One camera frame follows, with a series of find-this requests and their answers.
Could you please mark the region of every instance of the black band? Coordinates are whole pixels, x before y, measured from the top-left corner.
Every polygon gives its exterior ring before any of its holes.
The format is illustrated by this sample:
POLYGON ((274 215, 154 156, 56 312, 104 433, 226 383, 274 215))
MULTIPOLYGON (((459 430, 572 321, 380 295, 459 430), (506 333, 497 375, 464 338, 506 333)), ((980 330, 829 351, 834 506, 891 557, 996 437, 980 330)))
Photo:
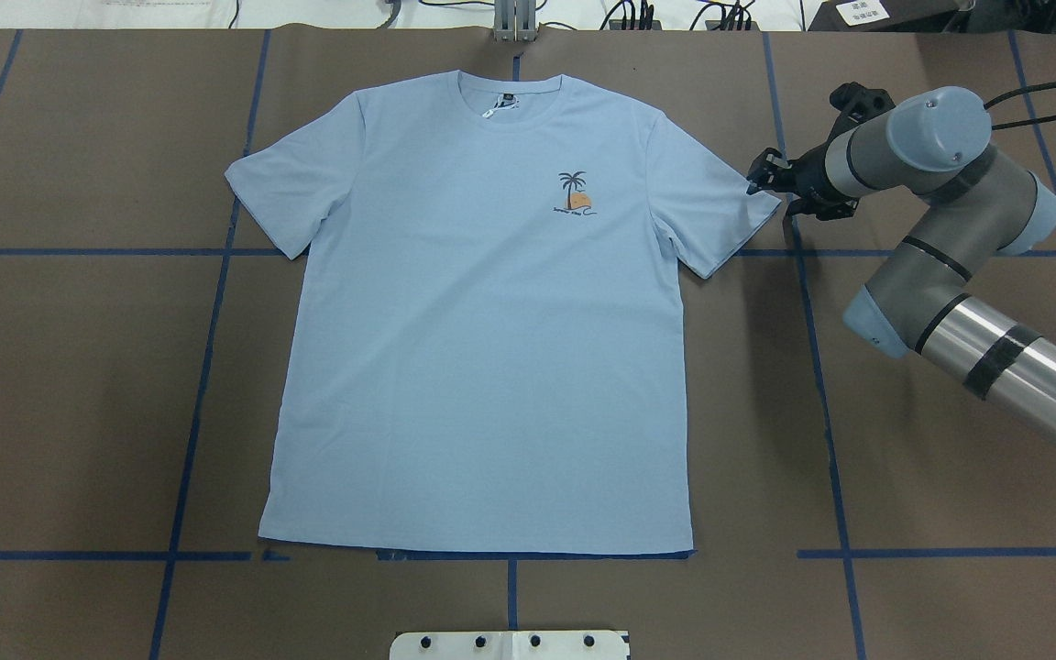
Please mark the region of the black band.
POLYGON ((854 144, 854 136, 859 134, 859 130, 854 129, 854 135, 850 136, 850 139, 846 139, 846 167, 850 169, 850 175, 854 176, 854 180, 862 184, 864 187, 871 189, 871 191, 883 191, 883 188, 879 188, 876 185, 870 185, 866 183, 862 176, 859 176, 859 171, 854 169, 854 159, 850 158, 850 146, 854 144))
POLYGON ((1037 331, 1024 325, 1014 325, 1008 333, 1005 333, 1003 337, 989 346, 976 366, 972 367, 972 372, 968 372, 968 376, 964 379, 964 388, 967 388, 969 393, 984 399, 988 396, 988 390, 993 388, 993 383, 1000 379, 1001 373, 1013 366, 1021 352, 1038 339, 1040 339, 1040 335, 1037 331))
POLYGON ((976 156, 973 163, 964 166, 960 174, 955 175, 946 184, 940 185, 935 191, 921 195, 919 199, 927 202, 927 205, 947 205, 964 196, 965 192, 972 191, 973 185, 980 184, 980 180, 988 174, 993 169, 993 164, 997 162, 997 147, 989 145, 981 155, 976 156))
POLYGON ((963 266, 962 263, 957 262, 957 260, 951 259, 946 252, 943 252, 939 247, 931 246, 931 244, 925 243, 914 237, 904 237, 902 242, 907 243, 910 247, 918 247, 918 249, 927 252, 931 259, 935 259, 943 264, 943 266, 950 267, 956 275, 963 278, 964 281, 972 280, 972 271, 963 266))
POLYGON ((968 294, 960 294, 959 296, 951 298, 951 301, 949 301, 948 304, 943 305, 943 309, 940 309, 940 314, 936 314, 935 317, 931 318, 931 322, 927 323, 927 327, 923 327, 923 333, 919 336, 919 341, 914 342, 914 352, 923 355, 923 344, 925 344, 927 339, 930 338, 931 333, 935 333, 935 326, 942 323, 943 318, 951 314, 951 309, 956 309, 957 304, 967 301, 969 297, 970 296, 968 296, 968 294))

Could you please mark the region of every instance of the neckline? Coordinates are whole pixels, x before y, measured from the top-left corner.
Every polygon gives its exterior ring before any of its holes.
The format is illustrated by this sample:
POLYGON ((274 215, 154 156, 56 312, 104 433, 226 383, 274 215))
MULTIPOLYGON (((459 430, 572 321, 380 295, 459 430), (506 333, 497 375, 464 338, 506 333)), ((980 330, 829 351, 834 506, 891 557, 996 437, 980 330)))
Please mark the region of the neckline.
POLYGON ((495 131, 495 133, 518 133, 521 130, 534 129, 544 124, 544 121, 548 121, 565 105, 571 87, 573 87, 571 84, 573 79, 563 74, 553 75, 552 78, 546 80, 492 80, 463 71, 453 71, 444 74, 442 79, 446 83, 446 92, 448 92, 448 96, 451 96, 452 105, 455 106, 457 112, 465 115, 467 120, 473 121, 480 129, 495 131), (511 94, 557 92, 558 97, 552 100, 552 103, 549 103, 548 108, 545 108, 544 112, 536 116, 520 121, 501 121, 499 124, 495 124, 494 121, 486 120, 486 118, 475 114, 474 110, 470 109, 470 106, 467 105, 467 101, 463 97, 460 87, 480 89, 484 92, 507 92, 511 94))

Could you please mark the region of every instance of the light blue joint cap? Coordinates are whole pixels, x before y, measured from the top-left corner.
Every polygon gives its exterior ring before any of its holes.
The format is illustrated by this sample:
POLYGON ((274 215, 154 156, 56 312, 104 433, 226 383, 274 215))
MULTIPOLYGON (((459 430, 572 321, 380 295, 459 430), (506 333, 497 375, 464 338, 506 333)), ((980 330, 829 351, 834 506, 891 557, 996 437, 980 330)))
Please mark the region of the light blue joint cap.
POLYGON ((1030 172, 1038 184, 1038 201, 1034 202, 1034 212, 1030 216, 1030 222, 1021 230, 1016 239, 1008 246, 997 250, 998 254, 1013 256, 1030 250, 1031 247, 1044 241, 1056 226, 1056 195, 1045 188, 1038 175, 1030 172))
POLYGON ((993 118, 963 87, 942 87, 899 103, 887 117, 887 142, 902 162, 922 171, 951 171, 988 147, 993 118))
POLYGON ((891 322, 887 321, 883 309, 879 308, 865 285, 857 290, 857 296, 847 306, 842 319, 859 337, 892 358, 899 359, 910 351, 907 344, 902 343, 902 338, 895 333, 891 322))

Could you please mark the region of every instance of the shirt tag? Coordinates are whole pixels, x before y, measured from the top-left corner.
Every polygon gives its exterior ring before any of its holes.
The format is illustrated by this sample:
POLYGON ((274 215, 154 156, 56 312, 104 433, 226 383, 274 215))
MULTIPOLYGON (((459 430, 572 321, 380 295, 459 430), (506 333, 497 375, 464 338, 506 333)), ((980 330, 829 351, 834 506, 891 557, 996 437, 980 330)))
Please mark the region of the shirt tag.
POLYGON ((515 94, 502 94, 498 99, 495 100, 495 106, 486 113, 483 113, 483 118, 490 118, 496 110, 514 110, 520 108, 520 99, 516 99, 515 94))
POLYGON ((855 0, 854 3, 838 4, 834 8, 842 14, 842 20, 848 25, 871 24, 891 17, 880 0, 855 0))

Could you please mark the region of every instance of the white bracket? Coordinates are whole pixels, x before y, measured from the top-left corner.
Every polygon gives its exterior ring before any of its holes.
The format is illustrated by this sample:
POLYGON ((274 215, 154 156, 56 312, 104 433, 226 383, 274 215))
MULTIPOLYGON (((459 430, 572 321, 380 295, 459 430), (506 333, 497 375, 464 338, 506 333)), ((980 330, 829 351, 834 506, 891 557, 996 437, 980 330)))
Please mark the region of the white bracket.
POLYGON ((495 0, 495 41, 536 41, 536 0, 495 0))
POLYGON ((506 630, 402 634, 390 660, 628 660, 621 630, 506 630))

